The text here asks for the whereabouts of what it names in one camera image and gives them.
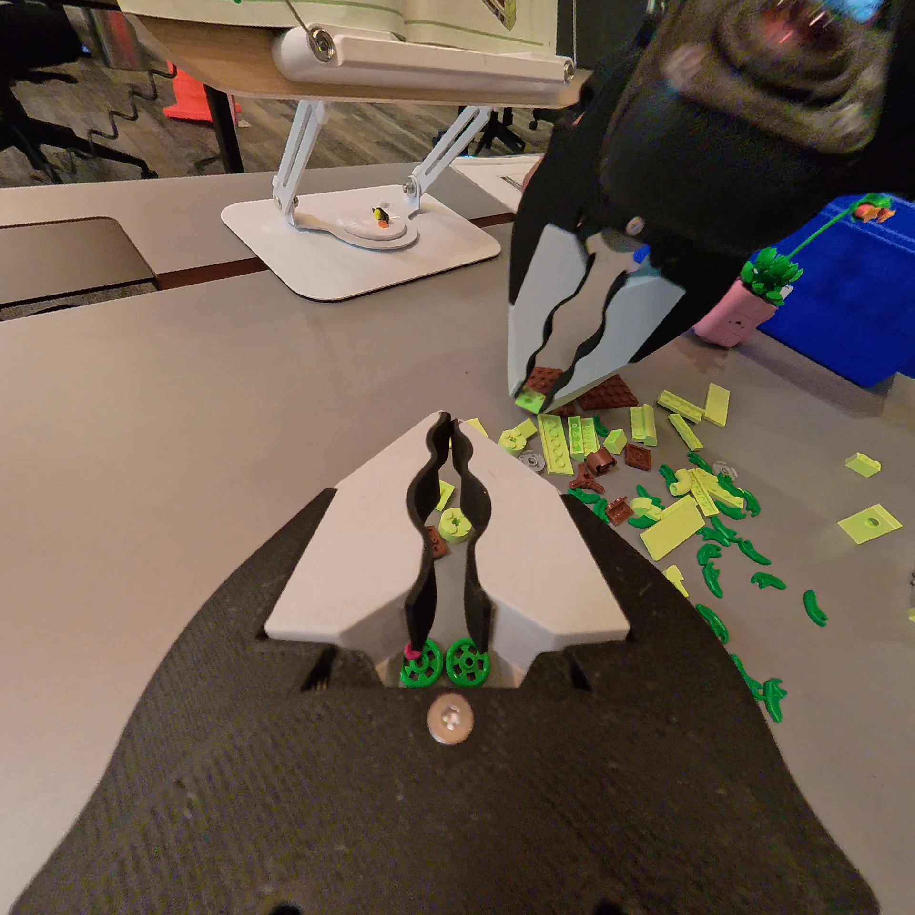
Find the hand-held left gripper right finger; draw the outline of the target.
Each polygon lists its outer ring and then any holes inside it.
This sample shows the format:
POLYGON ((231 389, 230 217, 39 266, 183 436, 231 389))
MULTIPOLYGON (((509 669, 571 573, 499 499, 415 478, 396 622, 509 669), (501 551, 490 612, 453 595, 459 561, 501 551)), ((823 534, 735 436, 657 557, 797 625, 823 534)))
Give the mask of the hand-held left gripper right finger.
POLYGON ((630 624, 558 490, 468 422, 454 421, 467 540, 465 615, 506 675, 537 656, 622 641, 630 624))

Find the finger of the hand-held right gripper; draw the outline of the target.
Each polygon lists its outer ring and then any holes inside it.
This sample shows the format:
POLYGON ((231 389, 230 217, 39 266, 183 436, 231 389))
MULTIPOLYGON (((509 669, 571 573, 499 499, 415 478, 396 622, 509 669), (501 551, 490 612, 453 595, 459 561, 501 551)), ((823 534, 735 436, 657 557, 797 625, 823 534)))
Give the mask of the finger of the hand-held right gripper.
POLYGON ((509 306, 508 385, 518 395, 538 364, 566 371, 596 329, 596 295, 584 291, 595 255, 577 235, 548 225, 509 306))
POLYGON ((578 346, 572 366, 545 397, 545 412, 571 403, 630 364, 684 294, 647 261, 621 274, 608 292, 599 329, 578 346))

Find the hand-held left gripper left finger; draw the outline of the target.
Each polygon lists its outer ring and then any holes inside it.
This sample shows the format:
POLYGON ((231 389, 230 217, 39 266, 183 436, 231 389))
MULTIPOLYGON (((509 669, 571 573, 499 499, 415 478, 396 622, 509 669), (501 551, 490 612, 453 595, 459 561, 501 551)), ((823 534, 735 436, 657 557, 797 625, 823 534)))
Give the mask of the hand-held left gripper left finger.
POLYGON ((423 648, 437 607, 427 519, 452 428, 449 413, 433 413, 337 485, 264 624, 270 638, 373 662, 423 648))

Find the large brown studded plate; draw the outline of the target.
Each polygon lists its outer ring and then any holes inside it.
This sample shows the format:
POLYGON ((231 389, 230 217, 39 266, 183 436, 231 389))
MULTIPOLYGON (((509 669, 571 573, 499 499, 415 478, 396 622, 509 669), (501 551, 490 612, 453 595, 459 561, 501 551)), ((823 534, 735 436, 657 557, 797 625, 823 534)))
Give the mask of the large brown studded plate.
MULTIPOLYGON (((556 380, 563 374, 563 370, 534 367, 529 375, 524 387, 532 392, 547 395, 552 390, 556 380)), ((551 416, 570 417, 578 414, 578 407, 575 401, 560 407, 555 405, 549 411, 541 410, 541 413, 548 413, 551 416)))
POLYGON ((578 395, 577 403, 584 411, 600 411, 640 406, 639 398, 617 373, 602 383, 578 395))

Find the pink toy pot with plant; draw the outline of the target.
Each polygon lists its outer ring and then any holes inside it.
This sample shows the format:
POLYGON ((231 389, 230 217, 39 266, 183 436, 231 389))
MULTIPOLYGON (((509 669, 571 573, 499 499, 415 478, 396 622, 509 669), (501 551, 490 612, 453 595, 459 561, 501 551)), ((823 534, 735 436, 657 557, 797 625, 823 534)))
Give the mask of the pink toy pot with plant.
POLYGON ((738 278, 715 307, 692 328, 704 342, 726 349, 746 341, 755 329, 770 320, 784 305, 802 277, 797 255, 839 223, 885 223, 895 215, 892 198, 869 193, 828 219, 787 254, 770 246, 749 258, 738 278))

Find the white book stand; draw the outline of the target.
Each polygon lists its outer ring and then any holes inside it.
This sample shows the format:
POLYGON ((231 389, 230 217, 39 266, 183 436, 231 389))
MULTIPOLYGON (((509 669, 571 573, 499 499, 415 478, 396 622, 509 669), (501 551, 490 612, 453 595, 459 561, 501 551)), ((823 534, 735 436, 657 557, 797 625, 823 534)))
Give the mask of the white book stand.
POLYGON ((297 99, 268 199, 238 202, 223 224, 292 292, 338 302, 496 257, 499 243, 429 195, 494 108, 571 100, 567 56, 471 51, 392 33, 299 25, 213 25, 137 16, 178 67, 232 96, 297 99), (307 192, 305 170, 333 102, 463 103, 399 184, 307 192))

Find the pile of tiny colourful pieces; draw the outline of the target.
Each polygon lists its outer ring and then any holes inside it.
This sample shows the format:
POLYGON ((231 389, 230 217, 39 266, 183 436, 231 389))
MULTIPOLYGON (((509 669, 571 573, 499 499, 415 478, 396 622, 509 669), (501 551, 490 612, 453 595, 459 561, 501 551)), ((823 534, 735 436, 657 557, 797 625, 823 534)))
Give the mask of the pile of tiny colourful pieces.
POLYGON ((432 639, 420 649, 407 645, 399 671, 399 682, 405 688, 429 688, 449 680, 459 688, 483 686, 490 674, 490 659, 469 638, 455 640, 446 650, 432 639))

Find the pile of assorted toy bricks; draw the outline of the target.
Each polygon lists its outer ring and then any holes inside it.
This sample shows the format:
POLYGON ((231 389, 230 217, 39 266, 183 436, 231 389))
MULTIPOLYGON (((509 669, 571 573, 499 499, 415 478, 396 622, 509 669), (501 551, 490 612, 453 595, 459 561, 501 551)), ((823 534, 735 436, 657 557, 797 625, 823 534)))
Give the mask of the pile of assorted toy bricks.
POLYGON ((625 498, 608 502, 598 476, 616 465, 616 453, 599 447, 593 418, 568 418, 566 432, 561 417, 527 418, 516 427, 500 433, 498 444, 536 473, 547 472, 571 478, 568 487, 603 521, 621 524, 636 520, 634 509, 625 498))

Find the long lime flat tile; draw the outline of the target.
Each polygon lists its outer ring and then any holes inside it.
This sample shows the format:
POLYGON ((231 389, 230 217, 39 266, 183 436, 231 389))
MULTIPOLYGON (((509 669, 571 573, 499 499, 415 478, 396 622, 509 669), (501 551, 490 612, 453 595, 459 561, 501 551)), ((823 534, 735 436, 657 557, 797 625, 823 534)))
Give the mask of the long lime flat tile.
POLYGON ((641 534, 651 560, 657 562, 705 526, 705 517, 692 495, 681 497, 661 513, 660 520, 641 534))

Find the lime wide studded plate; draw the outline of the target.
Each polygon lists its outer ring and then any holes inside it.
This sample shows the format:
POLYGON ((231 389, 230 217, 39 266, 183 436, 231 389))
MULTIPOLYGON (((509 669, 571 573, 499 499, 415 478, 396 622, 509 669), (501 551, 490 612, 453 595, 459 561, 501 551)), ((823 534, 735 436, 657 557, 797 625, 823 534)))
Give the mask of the lime wide studded plate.
POLYGON ((730 492, 716 476, 702 468, 692 468, 689 474, 692 478, 692 496, 706 517, 721 511, 735 519, 746 516, 743 495, 730 492))

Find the blue plastic bin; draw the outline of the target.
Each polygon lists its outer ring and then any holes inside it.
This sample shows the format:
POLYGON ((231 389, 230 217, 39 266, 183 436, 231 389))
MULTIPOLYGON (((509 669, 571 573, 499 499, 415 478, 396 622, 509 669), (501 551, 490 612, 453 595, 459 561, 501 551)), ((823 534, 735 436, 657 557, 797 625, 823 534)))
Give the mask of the blue plastic bin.
POLYGON ((892 198, 885 223, 844 216, 841 197, 774 244, 802 277, 761 332, 861 387, 914 377, 914 205, 892 198))

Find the scattered green leaf pieces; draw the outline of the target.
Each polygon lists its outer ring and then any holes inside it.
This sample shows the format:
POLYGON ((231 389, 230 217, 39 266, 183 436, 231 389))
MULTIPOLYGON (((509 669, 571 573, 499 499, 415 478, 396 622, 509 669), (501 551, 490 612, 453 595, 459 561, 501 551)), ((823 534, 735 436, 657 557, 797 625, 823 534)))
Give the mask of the scattered green leaf pieces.
MULTIPOLYGON (((715 602, 722 602, 726 595, 723 590, 721 580, 722 569, 720 562, 726 558, 729 552, 735 555, 743 555, 746 563, 752 564, 753 567, 739 567, 738 571, 747 573, 749 587, 768 592, 770 590, 784 592, 788 591, 788 596, 795 601, 799 607, 803 607, 807 618, 811 623, 819 628, 825 628, 829 623, 829 617, 822 607, 818 594, 814 589, 807 589, 804 592, 796 590, 793 585, 786 582, 778 575, 777 565, 772 559, 763 555, 758 547, 752 543, 747 536, 751 531, 751 525, 760 525, 757 518, 761 514, 761 504, 757 495, 747 488, 746 481, 737 479, 732 481, 730 477, 722 474, 715 475, 713 472, 713 463, 716 461, 725 461, 733 466, 733 455, 736 454, 738 434, 748 433, 752 426, 744 425, 743 427, 734 427, 729 433, 729 438, 722 442, 717 442, 712 448, 703 447, 699 452, 688 450, 685 455, 686 466, 683 468, 702 468, 716 476, 721 485, 734 494, 741 494, 745 499, 746 516, 741 519, 735 519, 727 516, 723 511, 711 516, 705 517, 705 526, 689 537, 684 543, 672 550, 668 555, 659 561, 651 560, 649 554, 645 558, 649 560, 648 579, 646 584, 658 582, 658 575, 664 579, 661 586, 661 596, 663 598, 673 598, 673 605, 677 610, 686 610, 688 620, 695 622, 702 620, 700 630, 709 633, 709 639, 716 645, 719 645, 727 657, 733 662, 735 668, 749 689, 751 698, 764 709, 764 713, 769 716, 774 724, 780 724, 783 721, 783 703, 788 695, 787 688, 783 679, 777 676, 769 676, 761 679, 752 675, 747 669, 746 664, 733 651, 731 644, 731 632, 722 619, 718 609, 715 608, 715 602), (711 603, 697 602, 688 593, 685 587, 682 570, 676 564, 671 564, 665 569, 660 569, 658 562, 668 561, 671 555, 678 550, 689 550, 695 553, 695 569, 703 578, 703 595, 711 599, 711 603)), ((627 500, 629 506, 634 509, 636 520, 625 520, 624 527, 628 530, 636 530, 641 536, 641 532, 660 520, 661 513, 668 507, 675 504, 680 498, 670 494, 669 483, 673 481, 673 473, 680 468, 674 468, 667 463, 661 463, 658 468, 658 474, 663 477, 667 486, 671 504, 665 505, 660 499, 652 496, 643 485, 636 486, 636 497, 627 500)), ((579 500, 570 489, 564 494, 565 498, 571 499, 574 506, 583 506, 589 517, 599 521, 602 531, 613 531, 612 523, 603 521, 594 512, 593 504, 586 504, 579 500)))

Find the open instruction booklet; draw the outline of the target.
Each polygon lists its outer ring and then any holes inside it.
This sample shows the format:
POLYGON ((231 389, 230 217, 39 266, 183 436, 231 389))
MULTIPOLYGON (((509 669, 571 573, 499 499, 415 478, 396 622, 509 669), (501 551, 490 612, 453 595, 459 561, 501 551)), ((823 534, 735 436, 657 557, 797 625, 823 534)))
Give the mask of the open instruction booklet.
POLYGON ((413 43, 555 54, 555 1, 119 1, 124 13, 213 25, 392 33, 413 43))

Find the red floor object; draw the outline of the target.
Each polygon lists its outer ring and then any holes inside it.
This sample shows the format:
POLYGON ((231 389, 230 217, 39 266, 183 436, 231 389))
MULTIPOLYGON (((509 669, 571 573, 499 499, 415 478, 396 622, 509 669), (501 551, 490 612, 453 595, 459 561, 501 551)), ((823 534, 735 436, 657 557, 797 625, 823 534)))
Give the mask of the red floor object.
POLYGON ((163 113, 173 120, 212 123, 212 112, 204 84, 183 72, 171 61, 167 63, 176 70, 172 81, 175 102, 164 107, 163 113))

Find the black office chair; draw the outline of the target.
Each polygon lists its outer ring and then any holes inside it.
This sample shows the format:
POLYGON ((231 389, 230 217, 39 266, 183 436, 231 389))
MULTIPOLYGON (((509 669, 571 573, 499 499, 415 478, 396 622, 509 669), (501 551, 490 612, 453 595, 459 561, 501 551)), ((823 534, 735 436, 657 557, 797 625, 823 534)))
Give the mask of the black office chair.
POLYGON ((143 179, 156 178, 157 173, 142 158, 82 138, 68 127, 35 119, 16 97, 14 85, 19 82, 75 84, 74 77, 51 73, 50 68, 75 63, 82 51, 83 42, 61 8, 40 2, 2 2, 2 151, 17 149, 33 169, 56 184, 62 182, 61 177, 43 146, 134 166, 143 179))

